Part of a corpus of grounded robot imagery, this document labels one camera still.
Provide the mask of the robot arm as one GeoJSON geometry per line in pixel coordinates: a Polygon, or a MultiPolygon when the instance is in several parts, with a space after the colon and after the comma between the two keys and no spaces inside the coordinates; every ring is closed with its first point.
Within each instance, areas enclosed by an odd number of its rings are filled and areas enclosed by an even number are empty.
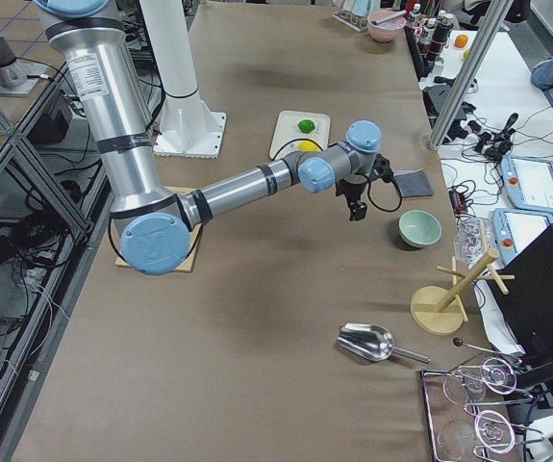
{"type": "Polygon", "coordinates": [[[323,150],[293,151],[188,193],[166,188],[156,154],[216,157],[226,116],[200,96],[183,7],[143,1],[140,11],[163,83],[159,124],[139,89],[115,2],[38,3],[44,33],[65,59],[106,170],[110,218],[129,266],[149,275],[172,272],[190,255],[197,226],[298,184],[311,193],[334,190],[346,198],[352,219],[364,218],[369,185],[393,179],[380,152],[381,130],[367,120],[323,150]]]}

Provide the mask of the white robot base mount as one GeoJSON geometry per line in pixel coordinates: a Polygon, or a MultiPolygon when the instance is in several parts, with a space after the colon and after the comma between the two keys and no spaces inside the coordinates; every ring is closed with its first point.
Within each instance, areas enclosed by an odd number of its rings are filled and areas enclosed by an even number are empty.
{"type": "Polygon", "coordinates": [[[161,156],[215,159],[227,116],[211,111],[200,95],[183,4],[158,0],[139,4],[165,96],[154,151],[161,156]]]}

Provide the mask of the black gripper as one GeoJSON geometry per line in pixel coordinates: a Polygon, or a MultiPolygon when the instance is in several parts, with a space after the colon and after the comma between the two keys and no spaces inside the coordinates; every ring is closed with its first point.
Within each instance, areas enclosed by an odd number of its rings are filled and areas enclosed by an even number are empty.
{"type": "Polygon", "coordinates": [[[362,194],[365,188],[372,182],[381,179],[384,183],[392,182],[392,169],[390,161],[378,154],[375,158],[373,167],[364,173],[359,173],[361,180],[351,178],[339,180],[336,184],[336,196],[344,195],[349,205],[350,221],[360,221],[365,219],[367,205],[362,201],[362,194]]]}

